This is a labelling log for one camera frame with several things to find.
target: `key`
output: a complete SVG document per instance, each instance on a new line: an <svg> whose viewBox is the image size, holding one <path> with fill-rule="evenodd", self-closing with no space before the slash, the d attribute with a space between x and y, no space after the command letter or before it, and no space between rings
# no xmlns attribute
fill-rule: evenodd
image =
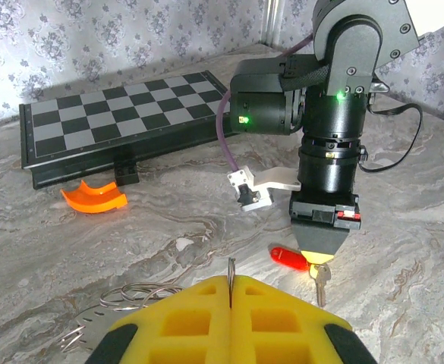
<svg viewBox="0 0 444 364"><path fill-rule="evenodd" d="M316 267L316 300L318 307L323 308L326 305L325 286L326 282L331 279L331 271L327 264L317 265Z"/></svg>

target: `green led light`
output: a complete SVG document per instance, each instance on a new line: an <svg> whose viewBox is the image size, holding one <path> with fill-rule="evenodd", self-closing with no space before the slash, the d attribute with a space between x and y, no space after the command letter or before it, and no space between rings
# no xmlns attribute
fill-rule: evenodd
<svg viewBox="0 0 444 364"><path fill-rule="evenodd" d="M238 123L239 124L249 124L249 118L247 116L239 116Z"/></svg>

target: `marble surface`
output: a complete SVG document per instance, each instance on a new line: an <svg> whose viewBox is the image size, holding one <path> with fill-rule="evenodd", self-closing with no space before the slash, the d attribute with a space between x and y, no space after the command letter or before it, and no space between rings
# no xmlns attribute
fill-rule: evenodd
<svg viewBox="0 0 444 364"><path fill-rule="evenodd" d="M211 70L228 85L244 58L273 56L261 45L175 73ZM376 107L399 105L381 96ZM363 141L371 165L400 158L417 127L417 113L368 115ZM300 135L229 138L240 165L257 172L296 167ZM109 287L132 281L190 286L237 273L316 303L314 282L272 263L271 244L296 247L288 193L270 208L243 213L227 183L218 143L139 164L140 183L123 188L127 208L104 215L70 209L60 187L35 191L20 169L19 127L0 128L0 363L82 363L56 341L71 320ZM112 173L85 178L100 186ZM330 263L326 309L348 320L384 363L444 363L444 121L426 115L414 151L383 174L357 173L363 227ZM189 239L177 247L177 239Z"/></svg>

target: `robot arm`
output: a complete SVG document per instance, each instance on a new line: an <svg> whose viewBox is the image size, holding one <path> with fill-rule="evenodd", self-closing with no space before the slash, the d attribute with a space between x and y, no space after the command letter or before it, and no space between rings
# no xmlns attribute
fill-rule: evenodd
<svg viewBox="0 0 444 364"><path fill-rule="evenodd" d="M422 10L422 3L318 0L314 54L242 61L231 80L235 131L304 132L297 171L253 176L243 167L228 178L245 211L271 205L269 187L291 191L293 232L310 262L330 260L349 231L360 229L359 196L353 193L357 166L367 159L360 138L373 97L389 91L375 70L444 25L442 1L427 1L437 12Z"/></svg>

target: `chessboard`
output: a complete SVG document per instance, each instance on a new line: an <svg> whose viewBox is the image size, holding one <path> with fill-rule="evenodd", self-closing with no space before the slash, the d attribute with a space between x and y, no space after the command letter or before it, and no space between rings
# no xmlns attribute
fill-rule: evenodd
<svg viewBox="0 0 444 364"><path fill-rule="evenodd" d="M37 189L211 142L226 91L205 71L22 104L22 167Z"/></svg>

